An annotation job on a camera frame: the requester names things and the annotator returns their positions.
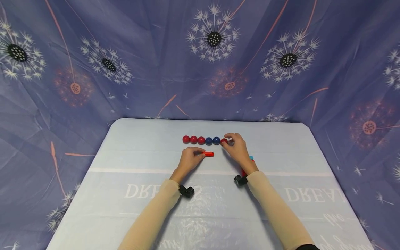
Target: blue block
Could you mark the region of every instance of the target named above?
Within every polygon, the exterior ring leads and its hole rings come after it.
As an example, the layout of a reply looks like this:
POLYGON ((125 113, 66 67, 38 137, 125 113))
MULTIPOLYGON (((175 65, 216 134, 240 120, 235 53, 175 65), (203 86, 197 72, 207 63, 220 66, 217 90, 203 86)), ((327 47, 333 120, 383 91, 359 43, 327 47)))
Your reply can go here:
POLYGON ((219 138, 218 136, 216 136, 216 137, 214 137, 214 139, 212 139, 212 142, 213 142, 215 145, 219 145, 220 142, 221 142, 221 140, 220 140, 220 138, 219 138))
POLYGON ((211 137, 207 137, 207 138, 206 138, 206 145, 207 145, 207 146, 212 145, 212 138, 211 138, 211 137))

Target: beige sleeve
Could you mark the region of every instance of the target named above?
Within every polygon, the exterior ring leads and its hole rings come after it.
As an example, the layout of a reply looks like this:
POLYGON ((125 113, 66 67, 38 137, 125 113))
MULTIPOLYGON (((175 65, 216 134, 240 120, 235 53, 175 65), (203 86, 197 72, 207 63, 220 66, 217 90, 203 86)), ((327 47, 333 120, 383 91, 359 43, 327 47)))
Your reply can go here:
POLYGON ((285 250, 295 250, 302 245, 314 244, 306 228, 263 172, 251 173, 247 176, 247 181, 285 250))
POLYGON ((148 250, 152 247, 165 218, 180 197, 179 185, 165 180, 160 191, 149 202, 126 233, 118 250, 148 250))

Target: white dandelion pattern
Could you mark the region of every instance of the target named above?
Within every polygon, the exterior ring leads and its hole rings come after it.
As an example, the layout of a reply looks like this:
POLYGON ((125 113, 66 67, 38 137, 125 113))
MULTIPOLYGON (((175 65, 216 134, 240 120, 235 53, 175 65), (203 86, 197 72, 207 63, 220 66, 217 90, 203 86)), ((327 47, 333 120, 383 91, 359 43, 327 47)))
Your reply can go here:
POLYGON ((382 195, 380 192, 376 192, 376 199, 377 199, 381 204, 383 204, 383 203, 385 202, 385 203, 387 203, 387 204, 394 205, 394 204, 391 203, 391 202, 385 201, 385 200, 383 199, 383 195, 382 195))
POLYGON ((365 168, 358 168, 357 166, 354 167, 354 173, 358 174, 358 176, 362 176, 361 171, 366 170, 365 168))
POLYGON ((400 167, 396 166, 393 168, 393 174, 396 180, 400 181, 400 167))
POLYGON ((6 77, 16 80, 21 76, 27 81, 42 78, 47 64, 34 44, 32 36, 0 20, 0 63, 6 77))
POLYGON ((363 218, 359 217, 358 221, 360 222, 362 228, 366 231, 368 231, 369 226, 367 225, 367 221, 364 220, 363 218))
POLYGON ((71 205, 72 200, 75 197, 76 192, 79 189, 80 184, 75 185, 75 188, 73 191, 68 192, 63 200, 63 204, 60 207, 57 207, 56 209, 52 210, 48 215, 47 215, 47 228, 49 229, 50 232, 55 233, 58 226, 60 225, 61 220, 63 219, 65 213, 67 212, 68 208, 71 205))
POLYGON ((221 12, 220 6, 211 4, 208 11, 198 10, 190 27, 187 41, 193 54, 209 62, 227 59, 239 39, 239 29, 232 26, 232 15, 229 11, 221 12))
POLYGON ((388 55, 388 65, 383 71, 386 76, 386 84, 395 90, 400 90, 400 51, 392 50, 388 55))
POLYGON ((352 188, 352 190, 355 195, 358 195, 358 189, 352 188))
POLYGON ((275 82, 290 80, 295 75, 308 70, 315 59, 320 40, 306 40, 307 33, 299 30, 294 35, 286 32, 278 39, 266 55, 260 69, 264 79, 272 78, 275 82))
POLYGON ((284 122, 288 117, 284 115, 275 116, 273 113, 269 113, 266 117, 260 119, 260 122, 284 122))
POLYGON ((17 250, 17 248, 20 246, 20 243, 18 241, 14 242, 12 246, 5 246, 4 248, 11 248, 11 250, 17 250))
POLYGON ((125 62, 120 61, 121 57, 116 50, 101 47, 100 43, 93 38, 88 40, 83 37, 81 40, 84 46, 80 47, 80 51, 87 56, 87 61, 96 73, 102 74, 117 84, 129 85, 132 82, 132 72, 125 62))

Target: fabric backdrop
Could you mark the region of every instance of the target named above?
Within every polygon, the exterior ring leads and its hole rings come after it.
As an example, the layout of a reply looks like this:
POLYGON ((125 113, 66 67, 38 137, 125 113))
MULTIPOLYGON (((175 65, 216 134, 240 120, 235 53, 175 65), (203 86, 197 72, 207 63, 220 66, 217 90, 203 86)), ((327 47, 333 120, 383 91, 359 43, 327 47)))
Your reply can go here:
POLYGON ((45 249, 129 117, 303 122, 373 246, 400 249, 400 2, 0 3, 1 248, 45 249))

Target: hand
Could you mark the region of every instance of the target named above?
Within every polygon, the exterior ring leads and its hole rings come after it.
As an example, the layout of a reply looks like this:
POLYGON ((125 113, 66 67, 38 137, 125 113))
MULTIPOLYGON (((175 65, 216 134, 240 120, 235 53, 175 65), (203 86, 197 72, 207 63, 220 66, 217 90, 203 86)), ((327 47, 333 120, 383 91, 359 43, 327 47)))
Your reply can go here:
POLYGON ((186 175, 192 171, 196 166, 206 157, 204 154, 200 154, 205 150, 197 147, 188 147, 182 151, 178 167, 171 175, 171 180, 174 180, 178 184, 186 177, 186 175))
POLYGON ((239 134, 229 133, 225 134, 224 137, 231 138, 229 142, 234 142, 233 146, 223 142, 221 145, 228 152, 239 165, 243 168, 247 175, 254 171, 258 171, 257 165, 250 159, 249 153, 247 152, 246 142, 239 134))

